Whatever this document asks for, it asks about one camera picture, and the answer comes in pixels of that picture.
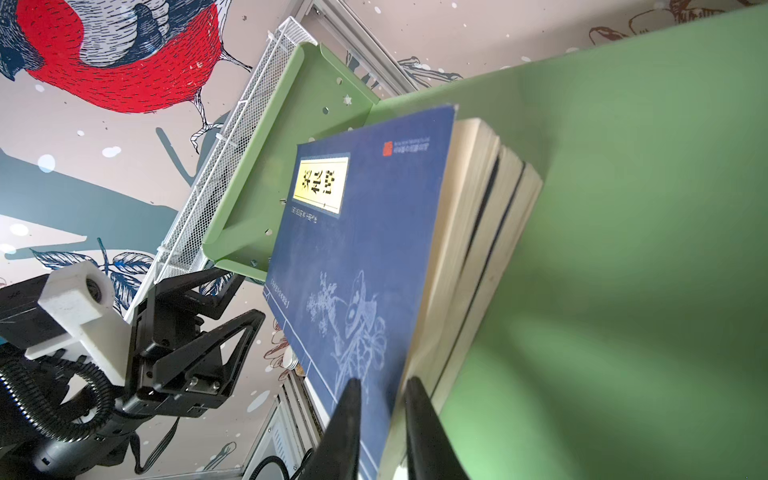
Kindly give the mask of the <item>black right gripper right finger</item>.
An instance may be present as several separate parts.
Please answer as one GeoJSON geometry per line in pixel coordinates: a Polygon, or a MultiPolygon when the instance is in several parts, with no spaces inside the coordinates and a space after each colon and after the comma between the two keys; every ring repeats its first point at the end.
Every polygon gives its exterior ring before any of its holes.
{"type": "Polygon", "coordinates": [[[404,404],[408,478],[467,480],[429,395],[416,376],[406,383],[404,404]]]}

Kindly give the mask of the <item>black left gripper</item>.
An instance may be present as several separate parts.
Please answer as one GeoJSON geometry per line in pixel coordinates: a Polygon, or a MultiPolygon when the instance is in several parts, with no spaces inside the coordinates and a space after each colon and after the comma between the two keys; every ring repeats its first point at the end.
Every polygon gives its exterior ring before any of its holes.
{"type": "Polygon", "coordinates": [[[233,390],[266,318],[252,309],[215,328],[245,277],[217,267],[160,281],[137,308],[118,408],[131,417],[200,417],[233,390]]]}

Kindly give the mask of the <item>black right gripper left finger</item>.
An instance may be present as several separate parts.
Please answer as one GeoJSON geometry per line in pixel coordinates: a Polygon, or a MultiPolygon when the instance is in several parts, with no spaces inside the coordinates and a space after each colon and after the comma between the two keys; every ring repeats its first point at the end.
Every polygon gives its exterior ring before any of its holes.
{"type": "Polygon", "coordinates": [[[350,379],[318,448],[309,457],[302,478],[353,480],[358,478],[361,433],[361,382],[350,379]]]}

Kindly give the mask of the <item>dark blue book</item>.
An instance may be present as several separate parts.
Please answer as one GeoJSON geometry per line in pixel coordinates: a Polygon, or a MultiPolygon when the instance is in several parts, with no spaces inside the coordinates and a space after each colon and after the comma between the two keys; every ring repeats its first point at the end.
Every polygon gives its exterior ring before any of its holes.
{"type": "Polygon", "coordinates": [[[417,336],[417,363],[409,369],[411,375],[421,379],[430,400],[524,164],[511,149],[505,146],[499,149],[486,183],[487,197],[480,201],[477,212],[467,223],[471,228],[469,238],[465,241],[451,240],[442,249],[426,325],[417,336]]]}
{"type": "Polygon", "coordinates": [[[321,408],[358,380],[380,477],[407,368],[441,335],[500,141],[443,105],[297,148],[264,295],[321,408]]]}

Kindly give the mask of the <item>blue book with yellow label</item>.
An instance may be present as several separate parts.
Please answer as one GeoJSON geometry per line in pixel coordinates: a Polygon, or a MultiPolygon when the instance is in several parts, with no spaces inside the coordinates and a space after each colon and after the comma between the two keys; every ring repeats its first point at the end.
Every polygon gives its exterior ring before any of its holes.
{"type": "Polygon", "coordinates": [[[542,179],[535,168],[525,163],[513,198],[510,200],[507,212],[493,239],[490,253],[483,264],[481,276],[473,291],[458,336],[452,344],[446,364],[431,394],[432,405],[437,413],[442,411],[452,391],[472,342],[534,209],[542,184],[542,179]]]}

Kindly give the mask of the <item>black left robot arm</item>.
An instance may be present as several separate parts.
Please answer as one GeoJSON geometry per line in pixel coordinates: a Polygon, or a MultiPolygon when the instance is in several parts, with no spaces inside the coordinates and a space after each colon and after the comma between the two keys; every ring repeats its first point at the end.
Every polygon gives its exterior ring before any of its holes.
{"type": "Polygon", "coordinates": [[[224,312],[243,283],[212,268],[155,284],[125,320],[76,263],[1,290],[1,475],[73,479],[141,448],[139,428],[233,394],[265,316],[224,312]]]}

